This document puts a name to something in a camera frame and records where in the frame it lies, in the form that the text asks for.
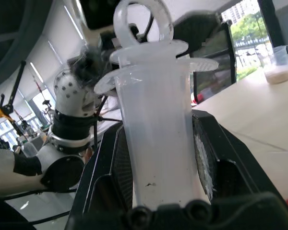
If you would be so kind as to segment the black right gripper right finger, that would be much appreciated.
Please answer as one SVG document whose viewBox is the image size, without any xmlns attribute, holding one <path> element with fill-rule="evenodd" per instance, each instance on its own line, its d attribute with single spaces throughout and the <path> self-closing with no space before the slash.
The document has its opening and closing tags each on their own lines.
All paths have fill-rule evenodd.
<svg viewBox="0 0 288 230">
<path fill-rule="evenodd" d="M 285 202 L 248 147 L 220 125 L 208 112 L 192 112 L 192 130 L 200 183 L 208 202 L 199 202 L 205 210 L 217 199 L 271 193 L 288 211 Z"/>
</svg>

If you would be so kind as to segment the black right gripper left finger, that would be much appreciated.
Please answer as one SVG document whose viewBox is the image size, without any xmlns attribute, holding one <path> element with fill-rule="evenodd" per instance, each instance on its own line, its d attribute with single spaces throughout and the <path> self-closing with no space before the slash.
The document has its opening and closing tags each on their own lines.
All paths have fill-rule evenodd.
<svg viewBox="0 0 288 230">
<path fill-rule="evenodd" d="M 70 211 L 68 230 L 127 230 L 133 176 L 125 130 L 110 127 L 84 168 Z"/>
</svg>

